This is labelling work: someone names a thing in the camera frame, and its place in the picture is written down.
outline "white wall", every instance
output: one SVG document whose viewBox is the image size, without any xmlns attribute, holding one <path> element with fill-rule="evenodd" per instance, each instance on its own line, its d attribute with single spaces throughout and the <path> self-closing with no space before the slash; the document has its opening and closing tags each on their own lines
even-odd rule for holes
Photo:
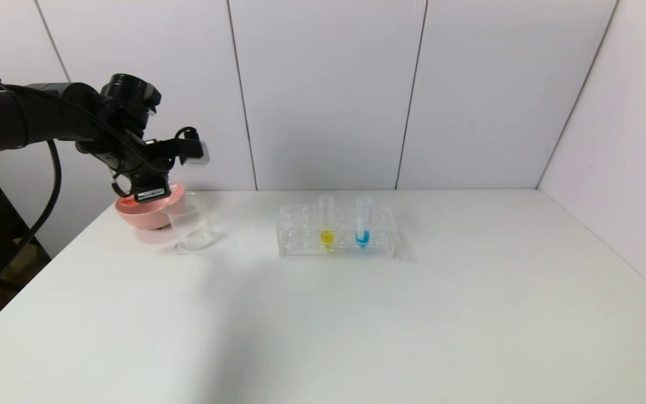
<svg viewBox="0 0 646 404">
<path fill-rule="evenodd" d="M 34 2 L 0 0 L 0 77 L 12 84 L 65 82 Z M 59 202 L 36 237 L 56 255 L 108 206 L 115 195 L 108 170 L 72 143 L 57 143 L 63 183 Z M 54 174 L 46 143 L 0 151 L 0 187 L 26 224 L 49 199 Z"/>
<path fill-rule="evenodd" d="M 162 99 L 146 139 L 195 126 L 211 162 L 173 177 L 190 189 L 256 189 L 226 0 L 39 3 L 72 81 L 101 89 L 125 72 L 154 84 Z"/>
<path fill-rule="evenodd" d="M 230 0 L 259 189 L 393 189 L 424 0 Z"/>
<path fill-rule="evenodd" d="M 623 0 L 540 186 L 646 278 L 646 0 Z"/>
<path fill-rule="evenodd" d="M 536 187 L 614 6 L 429 2 L 398 187 Z"/>
</svg>

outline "black cable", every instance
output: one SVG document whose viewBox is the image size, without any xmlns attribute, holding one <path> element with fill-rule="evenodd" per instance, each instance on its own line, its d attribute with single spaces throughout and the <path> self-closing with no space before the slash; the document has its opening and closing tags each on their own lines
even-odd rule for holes
<svg viewBox="0 0 646 404">
<path fill-rule="evenodd" d="M 31 87 L 25 87 L 23 85 L 13 85 L 13 84 L 6 84 L 5 87 L 7 87 L 10 90 L 13 90 L 15 92 L 23 93 L 23 94 L 31 94 L 31 95 L 37 95 L 38 97 L 42 97 L 44 99 L 49 99 L 53 100 L 54 102 L 62 103 L 64 105 L 67 105 L 68 107 L 74 108 L 78 112 L 82 113 L 85 117 L 89 118 L 92 123 L 95 125 L 99 126 L 99 128 L 102 128 L 102 130 L 106 131 L 109 133 L 111 136 L 114 136 L 118 141 L 120 141 L 123 145 L 125 145 L 127 148 L 132 151 L 137 158 L 141 159 L 141 161 L 149 166 L 149 168 L 154 169 L 155 171 L 158 172 L 169 172 L 168 169 L 166 168 L 159 168 L 156 166 L 156 164 L 152 163 L 152 161 L 147 158 L 141 151 L 123 135 L 121 135 L 117 130 L 112 128 L 108 123 L 105 123 L 100 120 L 97 115 L 94 115 L 91 112 L 88 112 L 85 108 L 81 107 L 80 105 L 77 105 L 74 102 L 70 102 L 67 99 L 62 99 L 61 97 L 57 97 L 56 95 L 49 94 L 46 91 L 38 90 L 38 89 L 32 89 Z"/>
<path fill-rule="evenodd" d="M 176 136 L 174 136 L 174 139 L 179 138 L 179 136 L 183 135 L 184 133 L 187 133 L 189 131 L 196 131 L 196 128 L 193 126 L 184 126 L 183 128 L 180 128 L 179 131 L 176 132 Z"/>
<path fill-rule="evenodd" d="M 47 145 L 49 146 L 49 153 L 52 156 L 52 163 L 54 164 L 54 189 L 52 189 L 51 196 L 49 197 L 49 202 L 47 202 L 44 211 L 41 213 L 39 218 L 36 220 L 33 226 L 29 228 L 29 231 L 21 238 L 19 244 L 16 246 L 16 251 L 13 253 L 13 256 L 8 261 L 8 263 L 2 268 L 0 272 L 0 278 L 10 267 L 11 263 L 16 259 L 16 256 L 21 253 L 21 250 L 28 245 L 29 241 L 34 238 L 36 232 L 41 228 L 41 226 L 46 222 L 49 215 L 51 215 L 52 210 L 54 210 L 54 204 L 56 204 L 57 199 L 59 199 L 59 192 L 61 191 L 61 161 L 59 160 L 59 152 L 57 151 L 56 144 L 53 140 L 47 140 Z"/>
</svg>

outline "white table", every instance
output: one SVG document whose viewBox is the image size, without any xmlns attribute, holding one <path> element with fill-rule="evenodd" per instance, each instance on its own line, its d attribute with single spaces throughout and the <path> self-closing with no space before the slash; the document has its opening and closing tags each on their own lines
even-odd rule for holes
<svg viewBox="0 0 646 404">
<path fill-rule="evenodd" d="M 366 192 L 402 258 L 279 259 L 319 194 L 208 192 L 197 255 L 106 210 L 0 314 L 0 403 L 646 403 L 646 281 L 544 194 Z"/>
</svg>

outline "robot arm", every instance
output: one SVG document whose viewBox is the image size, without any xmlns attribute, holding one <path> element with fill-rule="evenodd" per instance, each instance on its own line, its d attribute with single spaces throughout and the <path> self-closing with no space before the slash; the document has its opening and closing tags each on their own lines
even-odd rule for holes
<svg viewBox="0 0 646 404">
<path fill-rule="evenodd" d="M 141 79 L 116 74 L 97 92 L 82 82 L 0 84 L 0 151 L 23 148 L 39 141 L 75 141 L 113 171 L 112 188 L 139 203 L 171 194 L 168 173 L 176 158 L 182 164 L 204 166 L 209 161 L 205 143 L 195 128 L 186 126 L 174 138 L 144 141 L 150 116 L 161 94 Z M 131 181 L 124 192 L 116 177 Z"/>
</svg>

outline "blue liquid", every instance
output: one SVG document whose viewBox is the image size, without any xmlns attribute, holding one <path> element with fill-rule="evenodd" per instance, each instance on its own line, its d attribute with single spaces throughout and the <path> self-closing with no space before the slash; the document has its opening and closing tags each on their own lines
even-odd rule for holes
<svg viewBox="0 0 646 404">
<path fill-rule="evenodd" d="M 359 237 L 360 232 L 356 233 L 356 242 L 359 246 L 365 248 L 367 243 L 370 241 L 370 232 L 368 230 L 364 230 L 362 233 L 362 237 Z"/>
</svg>

